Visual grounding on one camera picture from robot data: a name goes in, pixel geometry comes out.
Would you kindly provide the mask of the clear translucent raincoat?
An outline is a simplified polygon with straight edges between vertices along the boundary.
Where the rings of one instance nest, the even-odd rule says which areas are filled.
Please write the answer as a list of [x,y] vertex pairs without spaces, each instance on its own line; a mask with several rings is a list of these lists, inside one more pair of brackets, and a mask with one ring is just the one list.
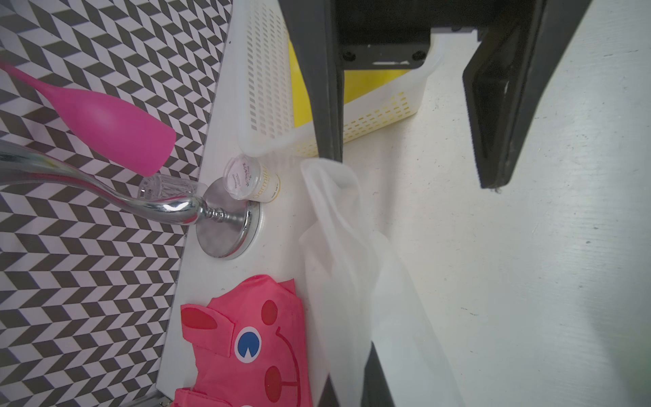
[[316,215],[300,244],[328,373],[320,405],[462,405],[410,274],[369,222],[357,176],[329,159],[300,168]]

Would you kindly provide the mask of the white plastic basket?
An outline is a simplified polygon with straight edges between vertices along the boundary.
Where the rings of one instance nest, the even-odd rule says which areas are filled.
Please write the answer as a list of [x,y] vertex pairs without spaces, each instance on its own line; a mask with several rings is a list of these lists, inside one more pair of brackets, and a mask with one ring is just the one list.
[[[237,139],[244,154],[318,154],[314,126],[294,126],[288,31],[276,1],[236,1],[232,23],[237,73]],[[442,63],[445,42],[431,36],[422,67],[346,103],[343,140],[352,141],[414,115],[428,77]]]

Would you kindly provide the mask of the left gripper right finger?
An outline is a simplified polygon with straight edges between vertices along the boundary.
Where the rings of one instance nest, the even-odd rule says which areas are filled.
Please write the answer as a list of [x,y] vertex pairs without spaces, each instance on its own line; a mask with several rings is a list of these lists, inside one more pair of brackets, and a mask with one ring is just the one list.
[[506,186],[588,1],[508,1],[463,72],[482,188]]

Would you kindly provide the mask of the yellow raincoat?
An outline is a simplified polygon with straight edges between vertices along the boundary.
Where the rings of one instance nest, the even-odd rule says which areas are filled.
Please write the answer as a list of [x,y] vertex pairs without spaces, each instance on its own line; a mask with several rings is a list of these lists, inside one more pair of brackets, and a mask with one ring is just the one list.
[[[302,125],[312,122],[312,109],[307,88],[304,84],[298,59],[291,41],[288,42],[288,49],[293,95],[294,126],[301,127]],[[390,81],[405,75],[407,72],[407,70],[345,71],[343,101],[344,103],[350,103],[357,98],[390,83]]]

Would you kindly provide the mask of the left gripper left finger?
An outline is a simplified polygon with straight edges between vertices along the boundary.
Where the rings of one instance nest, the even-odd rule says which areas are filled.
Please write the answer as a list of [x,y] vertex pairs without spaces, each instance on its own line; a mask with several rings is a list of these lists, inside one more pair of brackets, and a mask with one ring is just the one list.
[[279,3],[310,98],[322,159],[342,162],[344,75],[333,1]]

